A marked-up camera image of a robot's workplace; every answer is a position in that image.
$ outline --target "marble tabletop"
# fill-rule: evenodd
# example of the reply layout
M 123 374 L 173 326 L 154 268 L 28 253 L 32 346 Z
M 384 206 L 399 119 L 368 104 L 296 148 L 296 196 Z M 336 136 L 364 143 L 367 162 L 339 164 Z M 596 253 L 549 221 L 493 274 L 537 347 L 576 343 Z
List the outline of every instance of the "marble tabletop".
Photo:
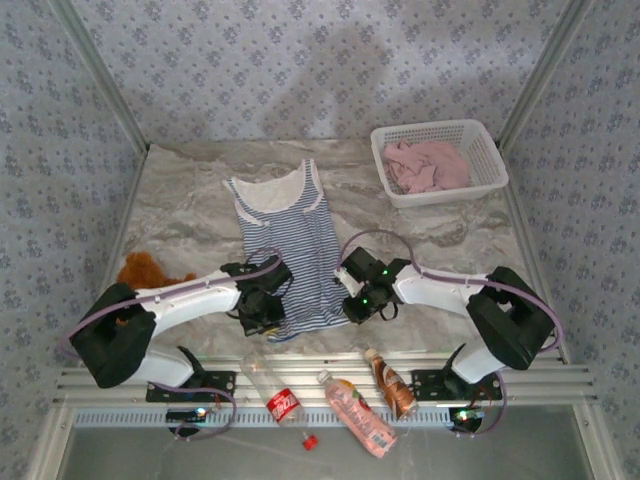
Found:
M 222 181 L 281 177 L 314 158 L 338 239 L 384 228 L 405 236 L 420 264 L 459 273 L 489 273 L 497 265 L 526 278 L 524 259 L 501 192 L 474 201 L 396 209 L 389 202 L 367 140 L 221 142 L 152 145 L 131 215 L 120 259 L 147 250 L 172 277 L 205 275 L 229 261 L 244 260 L 242 235 L 230 192 Z M 407 258 L 397 240 L 361 237 L 357 244 L 384 261 Z M 401 306 L 399 316 L 379 316 L 300 335 L 280 344 L 245 337 L 237 320 L 212 314 L 179 325 L 154 341 L 182 345 L 200 357 L 243 355 L 255 346 L 267 353 L 341 353 L 371 345 L 381 352 L 451 352 L 477 336 L 469 318 L 426 306 Z

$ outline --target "white plastic basket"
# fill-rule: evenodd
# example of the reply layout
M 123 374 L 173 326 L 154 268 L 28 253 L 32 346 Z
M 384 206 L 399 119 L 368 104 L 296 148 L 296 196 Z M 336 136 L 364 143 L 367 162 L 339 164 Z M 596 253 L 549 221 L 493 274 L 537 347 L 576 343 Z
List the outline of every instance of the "white plastic basket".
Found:
M 449 142 L 458 149 L 469 164 L 470 186 L 440 192 L 404 193 L 384 171 L 384 147 L 400 140 L 407 140 L 410 143 L 428 140 Z M 509 175 L 500 152 L 487 129 L 477 120 L 449 120 L 377 128 L 371 133 L 371 148 L 384 190 L 396 208 L 472 200 L 509 183 Z

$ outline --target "patterned wallpaper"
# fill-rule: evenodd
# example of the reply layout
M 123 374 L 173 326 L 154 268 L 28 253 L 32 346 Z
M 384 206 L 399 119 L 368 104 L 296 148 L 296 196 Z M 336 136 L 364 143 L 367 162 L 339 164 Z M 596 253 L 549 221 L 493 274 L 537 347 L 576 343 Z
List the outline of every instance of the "patterned wallpaper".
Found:
M 497 135 L 565 0 L 74 0 L 150 142 Z
M 597 2 L 510 161 L 575 361 L 640 478 L 640 3 Z
M 0 479 L 17 480 L 137 155 L 46 0 L 0 2 L 0 19 Z

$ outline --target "pink cloth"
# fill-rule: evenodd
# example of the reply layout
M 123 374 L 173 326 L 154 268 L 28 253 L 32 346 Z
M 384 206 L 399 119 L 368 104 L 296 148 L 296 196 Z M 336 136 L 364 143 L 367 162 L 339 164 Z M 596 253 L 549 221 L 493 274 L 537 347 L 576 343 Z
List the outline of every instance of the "pink cloth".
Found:
M 384 149 L 387 177 L 405 193 L 437 192 L 469 186 L 469 165 L 453 145 L 402 140 Z

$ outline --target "white robotic arm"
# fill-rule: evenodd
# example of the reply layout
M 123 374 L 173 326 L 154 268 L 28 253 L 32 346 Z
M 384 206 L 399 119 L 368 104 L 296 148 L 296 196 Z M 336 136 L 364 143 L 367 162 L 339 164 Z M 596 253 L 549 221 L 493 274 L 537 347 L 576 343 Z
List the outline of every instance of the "white robotic arm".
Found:
M 505 366 L 527 369 L 554 328 L 552 319 L 536 305 L 495 288 L 502 285 L 536 296 L 505 267 L 489 275 L 418 272 L 408 260 L 385 265 L 359 247 L 342 262 L 336 277 L 349 290 L 343 308 L 355 323 L 376 313 L 386 320 L 383 310 L 389 304 L 394 305 L 394 318 L 398 304 L 429 305 L 470 317 L 480 337 L 459 348 L 445 367 L 456 381 L 468 385 Z
M 230 263 L 190 282 L 158 289 L 109 287 L 69 335 L 99 387 L 140 381 L 184 385 L 197 363 L 184 348 L 149 347 L 184 322 L 215 312 L 238 311 L 245 335 L 277 328 L 284 309 L 276 291 L 292 276 L 277 256 L 262 265 Z

